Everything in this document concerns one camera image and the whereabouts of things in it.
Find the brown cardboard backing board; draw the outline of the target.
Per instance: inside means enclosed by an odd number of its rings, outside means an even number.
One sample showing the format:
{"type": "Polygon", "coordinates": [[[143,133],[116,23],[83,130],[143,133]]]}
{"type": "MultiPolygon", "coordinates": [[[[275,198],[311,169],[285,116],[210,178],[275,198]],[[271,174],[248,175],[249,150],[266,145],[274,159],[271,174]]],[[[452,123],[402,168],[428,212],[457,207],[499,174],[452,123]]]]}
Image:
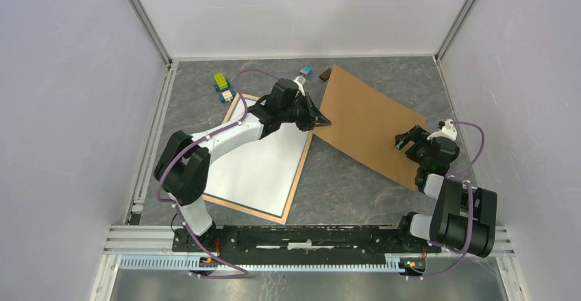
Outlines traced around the brown cardboard backing board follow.
{"type": "Polygon", "coordinates": [[[395,136],[425,125],[418,112],[333,66],[320,111],[331,126],[314,134],[354,160],[414,191],[418,164],[395,148],[395,136]]]}

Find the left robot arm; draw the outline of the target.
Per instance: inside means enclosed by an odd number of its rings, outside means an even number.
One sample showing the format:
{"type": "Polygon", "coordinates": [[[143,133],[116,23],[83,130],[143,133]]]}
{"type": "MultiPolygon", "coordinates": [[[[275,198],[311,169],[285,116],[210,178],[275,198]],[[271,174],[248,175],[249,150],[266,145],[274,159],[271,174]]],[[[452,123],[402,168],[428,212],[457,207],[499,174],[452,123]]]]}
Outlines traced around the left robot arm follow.
{"type": "Polygon", "coordinates": [[[203,194],[211,164],[242,145],[259,141],[277,132],[284,123],[293,123],[302,132],[332,124],[301,86],[289,79],[278,80],[271,92],[252,105],[245,105],[235,121],[198,134],[174,132],[154,169],[159,202],[175,208],[189,233],[189,242],[199,251],[209,250],[215,242],[203,194]]]}

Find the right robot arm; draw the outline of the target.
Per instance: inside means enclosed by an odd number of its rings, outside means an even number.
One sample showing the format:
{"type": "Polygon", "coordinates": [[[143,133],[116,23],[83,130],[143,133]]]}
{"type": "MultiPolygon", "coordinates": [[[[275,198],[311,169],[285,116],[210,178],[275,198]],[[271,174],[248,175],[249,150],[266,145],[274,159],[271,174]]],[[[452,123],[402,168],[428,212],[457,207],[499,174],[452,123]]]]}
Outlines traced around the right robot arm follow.
{"type": "Polygon", "coordinates": [[[433,133],[416,125],[395,136],[395,148],[404,150],[419,166],[415,176],[418,191],[436,200],[431,215],[410,212],[400,220],[395,240],[405,252],[416,250],[423,240],[481,258],[493,250],[497,194],[467,187],[447,175],[460,154],[456,137],[454,125],[444,121],[433,133]]]}

